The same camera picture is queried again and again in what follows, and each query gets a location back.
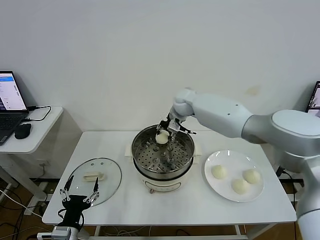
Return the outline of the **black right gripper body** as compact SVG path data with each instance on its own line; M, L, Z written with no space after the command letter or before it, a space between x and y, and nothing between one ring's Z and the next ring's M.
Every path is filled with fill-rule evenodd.
M178 132L178 124L174 119L168 118L167 120L162 120L159 124L162 126L163 130L167 131L169 134L171 132Z

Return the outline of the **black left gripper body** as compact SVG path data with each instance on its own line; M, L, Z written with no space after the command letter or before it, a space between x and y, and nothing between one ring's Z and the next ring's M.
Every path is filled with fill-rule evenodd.
M62 200L63 209L65 210L62 227L82 227L84 225L83 211L90 208L90 203L84 201L85 195L70 195L70 200Z

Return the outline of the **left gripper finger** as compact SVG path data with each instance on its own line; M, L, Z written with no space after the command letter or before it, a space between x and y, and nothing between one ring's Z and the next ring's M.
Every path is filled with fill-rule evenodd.
M59 193L63 202L67 202L71 200L69 196L69 190L70 190L73 179L74 179L74 175L69 177L64 187L59 190Z
M93 187L93 191L92 194L88 197L86 197L83 202L87 203L87 204L92 204L93 202L95 202L97 200L97 198L99 197L100 193L99 193L99 178L97 177L95 180L95 184Z

